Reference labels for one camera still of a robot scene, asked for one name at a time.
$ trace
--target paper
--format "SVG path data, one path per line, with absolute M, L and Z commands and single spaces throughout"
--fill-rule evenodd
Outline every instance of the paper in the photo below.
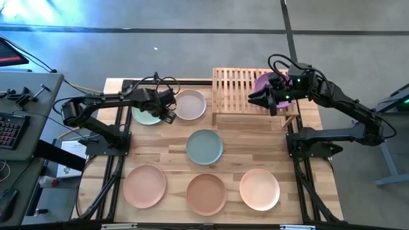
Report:
M 85 151 L 87 147 L 80 144 L 78 141 L 63 141 L 61 149 L 77 155 L 78 157 L 86 158 Z M 65 165 L 58 165 L 57 178 L 68 178 L 74 176 L 81 176 L 81 172 L 66 167 Z

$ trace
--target wooden tabletop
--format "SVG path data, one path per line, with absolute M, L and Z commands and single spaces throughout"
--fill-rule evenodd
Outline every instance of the wooden tabletop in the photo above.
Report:
M 104 91 L 117 93 L 121 90 L 122 81 L 123 79 L 107 79 Z M 206 112 L 199 119 L 184 121 L 176 118 L 172 125 L 161 122 L 152 126 L 138 124 L 132 119 L 130 126 L 132 143 L 129 156 L 125 160 L 115 222 L 302 223 L 293 162 L 288 157 L 285 141 L 287 131 L 281 128 L 280 118 L 218 115 L 216 125 L 212 126 L 212 86 L 181 86 L 181 90 L 186 89 L 197 90 L 206 98 Z M 307 100 L 301 100 L 299 104 L 304 126 L 321 129 L 317 105 Z M 116 111 L 116 108 L 101 109 L 97 118 L 104 123 L 113 124 Z M 125 109 L 123 113 L 123 122 L 126 111 Z M 189 160 L 185 152 L 189 136 L 196 130 L 204 128 L 216 131 L 224 144 L 223 155 L 212 165 L 197 165 Z M 96 157 L 84 173 L 78 201 L 81 213 L 100 191 L 106 161 L 107 157 Z M 157 166 L 163 170 L 167 180 L 165 196 L 158 204 L 145 210 L 138 210 L 129 205 L 122 190 L 126 176 L 141 164 Z M 312 158 L 311 167 L 318 195 L 332 213 L 342 219 L 336 184 L 328 162 Z M 238 190 L 244 173 L 257 168 L 271 172 L 280 185 L 279 202 L 268 211 L 250 209 L 242 201 Z M 186 189 L 189 182 L 201 173 L 218 176 L 228 190 L 225 207 L 211 217 L 202 217 L 193 213 L 186 202 Z M 105 215 L 109 209 L 111 193 L 107 197 Z M 312 216 L 311 200 L 308 195 L 306 201 Z

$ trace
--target keyboard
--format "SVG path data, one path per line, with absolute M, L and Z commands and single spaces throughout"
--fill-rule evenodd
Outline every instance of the keyboard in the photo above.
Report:
M 30 116 L 0 112 L 0 149 L 14 150 L 29 120 Z

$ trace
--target plate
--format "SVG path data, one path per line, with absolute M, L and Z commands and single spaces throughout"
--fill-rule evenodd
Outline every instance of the plate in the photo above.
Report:
M 140 165 L 132 170 L 123 185 L 123 195 L 136 208 L 157 204 L 166 189 L 164 173 L 153 165 Z
M 186 153 L 191 161 L 199 165 L 210 165 L 223 153 L 222 139 L 214 131 L 198 130 L 187 139 Z
M 154 125 L 160 121 L 159 118 L 153 117 L 148 111 L 141 112 L 138 108 L 132 108 L 132 116 L 142 125 Z
M 206 110 L 205 97 L 194 90 L 185 90 L 176 96 L 176 115 L 185 120 L 200 118 Z
M 264 87 L 265 85 L 270 84 L 270 83 L 268 82 L 268 76 L 269 76 L 271 73 L 274 73 L 274 72 L 264 73 L 263 75 L 261 75 L 260 77 L 258 77 L 258 78 L 256 79 L 256 82 L 254 83 L 254 90 L 253 90 L 253 92 L 260 91 L 260 90 L 263 89 L 263 87 Z M 291 103 L 289 103 L 289 102 L 280 102 L 280 103 L 277 105 L 277 108 L 278 108 L 278 109 L 282 109 L 282 108 L 285 108 L 285 107 L 287 107 L 287 106 L 289 106 L 289 105 L 291 105 Z
M 257 211 L 272 209 L 280 198 L 279 182 L 264 169 L 253 169 L 245 173 L 239 189 L 244 203 Z
M 226 187 L 212 174 L 196 176 L 187 187 L 187 203 L 190 209 L 203 216 L 214 215 L 226 203 Z

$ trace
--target concrete floor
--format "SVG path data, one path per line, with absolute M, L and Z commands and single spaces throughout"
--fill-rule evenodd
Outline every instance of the concrete floor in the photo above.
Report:
M 55 8 L 4 24 L 153 29 L 285 29 L 280 0 L 71 0 L 48 1 Z M 407 31 L 406 0 L 287 0 L 292 29 L 320 31 Z M 214 33 L 56 33 L 2 31 L 26 50 L 59 70 L 72 83 L 102 90 L 107 77 L 160 75 L 209 78 L 212 67 L 268 68 L 272 53 L 288 55 L 285 34 Z M 311 63 L 352 98 L 368 106 L 408 83 L 407 36 L 295 35 L 298 61 Z M 43 72 L 35 65 L 22 65 Z M 63 86 L 59 97 L 77 93 Z M 350 127 L 351 119 L 320 108 L 324 128 Z M 404 129 L 407 119 L 391 120 Z M 42 139 L 65 132 L 49 121 Z M 405 138 L 403 130 L 399 136 Z M 376 187 L 389 172 L 379 147 L 342 143 L 334 156 L 339 199 L 345 220 L 353 224 L 408 228 L 409 183 Z M 405 146 L 396 148 L 399 170 L 409 172 Z M 60 191 L 69 203 L 72 194 Z M 42 204 L 48 207 L 50 202 Z M 52 208 L 44 221 L 66 220 L 70 210 Z M 25 223 L 38 222 L 25 220 Z

